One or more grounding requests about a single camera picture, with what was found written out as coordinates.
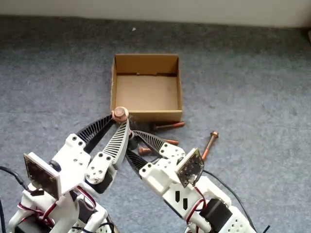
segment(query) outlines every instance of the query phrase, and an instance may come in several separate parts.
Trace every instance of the bolt head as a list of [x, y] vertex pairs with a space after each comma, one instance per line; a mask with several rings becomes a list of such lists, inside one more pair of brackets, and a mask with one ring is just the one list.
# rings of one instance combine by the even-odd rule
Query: bolt head
[[124, 108], [122, 108], [122, 107], [117, 107], [117, 108], [114, 110], [114, 113], [115, 113], [115, 117], [121, 118], [122, 116], [125, 115], [125, 110], [124, 110]]
[[211, 135], [211, 136], [214, 136], [214, 137], [216, 137], [216, 138], [218, 138], [218, 136], [219, 136], [219, 134], [218, 134], [217, 131], [211, 132], [210, 135]]
[[119, 123], [125, 122], [128, 119], [128, 110], [124, 107], [117, 107], [112, 111], [112, 118]]

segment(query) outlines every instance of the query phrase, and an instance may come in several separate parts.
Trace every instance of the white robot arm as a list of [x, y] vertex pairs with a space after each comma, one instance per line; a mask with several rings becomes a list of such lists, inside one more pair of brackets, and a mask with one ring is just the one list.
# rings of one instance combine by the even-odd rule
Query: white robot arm
[[129, 120], [120, 123], [106, 147], [91, 159], [90, 152], [116, 121], [113, 114], [70, 134], [49, 163], [33, 152], [24, 155], [29, 190], [22, 193], [9, 232], [112, 233], [107, 211], [94, 200], [113, 182], [124, 159]]
[[133, 131], [158, 159], [147, 162], [131, 150], [126, 158], [132, 168], [174, 212], [192, 233], [256, 233], [231, 199], [208, 177], [201, 176], [204, 162], [198, 149], [187, 155], [177, 146], [152, 134]]

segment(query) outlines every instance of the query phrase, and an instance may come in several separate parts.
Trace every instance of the grey carpet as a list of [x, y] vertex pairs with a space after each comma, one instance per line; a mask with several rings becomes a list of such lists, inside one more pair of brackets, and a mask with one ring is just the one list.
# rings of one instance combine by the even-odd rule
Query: grey carpet
[[[24, 152], [48, 161], [108, 114], [113, 55], [130, 52], [180, 55], [187, 124], [160, 135], [202, 151], [218, 130], [206, 168], [238, 193], [258, 232], [311, 228], [311, 47], [299, 30], [0, 17], [0, 164], [26, 178]], [[3, 173], [0, 189], [8, 222], [22, 189]], [[126, 161], [100, 203], [124, 233], [186, 225]]]

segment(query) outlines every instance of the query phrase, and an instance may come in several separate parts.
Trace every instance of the screw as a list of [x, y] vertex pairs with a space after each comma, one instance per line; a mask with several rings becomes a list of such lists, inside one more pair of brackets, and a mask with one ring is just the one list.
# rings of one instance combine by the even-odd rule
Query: screw
[[213, 143], [216, 141], [216, 139], [218, 138], [219, 134], [216, 131], [213, 131], [210, 133], [210, 138], [209, 141], [207, 143], [207, 146], [205, 148], [204, 153], [202, 154], [202, 159], [205, 160], [207, 158], [209, 149], [211, 148], [211, 146], [213, 145]]
[[149, 148], [144, 148], [144, 147], [139, 147], [138, 148], [138, 154], [139, 155], [147, 155], [147, 154], [149, 154], [149, 153], [151, 153], [151, 150], [149, 149]]
[[170, 143], [170, 144], [172, 144], [174, 146], [178, 146], [178, 144], [179, 144], [179, 141], [177, 141], [177, 140], [164, 139], [164, 141], [166, 141], [167, 143]]
[[175, 124], [169, 124], [169, 125], [154, 125], [153, 129], [154, 131], [158, 131], [158, 130], [162, 130], [162, 129], [174, 129], [174, 128], [179, 128], [179, 127], [183, 127], [185, 125], [184, 121], [180, 121], [178, 123]]
[[124, 107], [116, 107], [114, 111], [112, 111], [112, 117], [117, 122], [124, 122], [128, 118], [128, 110]]

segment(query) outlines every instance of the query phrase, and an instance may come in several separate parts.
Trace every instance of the open cardboard box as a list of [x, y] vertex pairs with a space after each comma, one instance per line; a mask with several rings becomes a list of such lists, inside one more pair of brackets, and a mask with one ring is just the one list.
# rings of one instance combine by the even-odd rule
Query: open cardboard box
[[180, 121], [182, 90], [176, 54], [116, 54], [111, 110], [123, 106], [135, 120]]

